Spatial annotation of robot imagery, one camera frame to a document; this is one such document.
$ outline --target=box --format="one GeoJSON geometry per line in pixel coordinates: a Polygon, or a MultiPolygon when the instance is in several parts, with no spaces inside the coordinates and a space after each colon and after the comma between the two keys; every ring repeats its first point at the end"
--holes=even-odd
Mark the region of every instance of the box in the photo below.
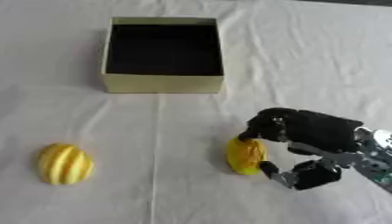
{"type": "Polygon", "coordinates": [[[217,93],[224,75],[216,20],[114,17],[101,75],[110,93],[217,93]]]}

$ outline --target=table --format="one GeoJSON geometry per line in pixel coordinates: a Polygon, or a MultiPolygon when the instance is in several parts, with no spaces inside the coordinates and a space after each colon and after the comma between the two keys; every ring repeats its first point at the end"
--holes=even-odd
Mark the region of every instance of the table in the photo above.
{"type": "MultiPolygon", "coordinates": [[[[390,223],[392,196],[355,171],[305,192],[234,175],[227,140],[258,110],[311,109],[392,129],[392,8],[294,0],[0,0],[2,223],[390,223]],[[106,94],[113,16],[218,18],[219,94],[106,94]],[[95,160],[79,185],[43,184],[53,142],[95,160]]],[[[308,159],[267,143],[285,169],[308,159]]]]}

